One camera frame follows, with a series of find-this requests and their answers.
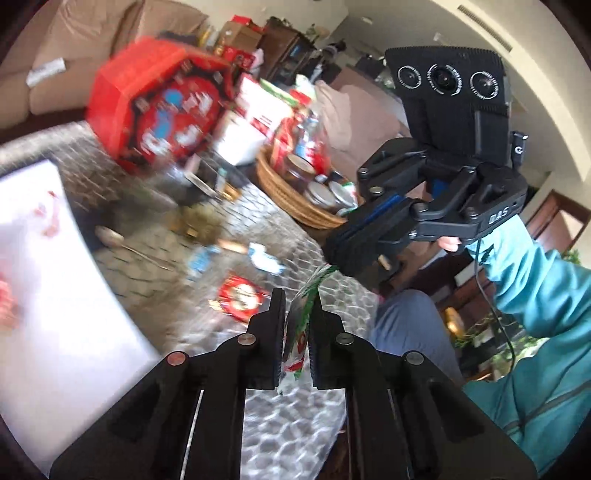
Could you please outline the teal sleeved right forearm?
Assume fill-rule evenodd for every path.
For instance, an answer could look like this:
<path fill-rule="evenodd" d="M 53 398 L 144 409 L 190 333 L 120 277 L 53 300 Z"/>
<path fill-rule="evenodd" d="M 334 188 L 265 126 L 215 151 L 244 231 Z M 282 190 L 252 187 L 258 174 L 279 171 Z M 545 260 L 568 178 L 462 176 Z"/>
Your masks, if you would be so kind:
<path fill-rule="evenodd" d="M 545 342 L 510 375 L 463 390 L 545 474 L 590 413 L 590 272 L 545 251 L 519 217 L 468 249 L 498 309 Z"/>

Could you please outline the person's right hand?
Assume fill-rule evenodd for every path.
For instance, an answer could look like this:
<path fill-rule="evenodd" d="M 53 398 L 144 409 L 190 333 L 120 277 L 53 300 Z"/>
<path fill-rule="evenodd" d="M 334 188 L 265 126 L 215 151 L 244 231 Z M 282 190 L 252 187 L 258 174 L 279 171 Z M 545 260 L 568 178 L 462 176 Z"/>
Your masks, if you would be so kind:
<path fill-rule="evenodd" d="M 461 252 L 464 248 L 463 242 L 458 237 L 444 236 L 437 240 L 439 247 L 449 253 Z"/>

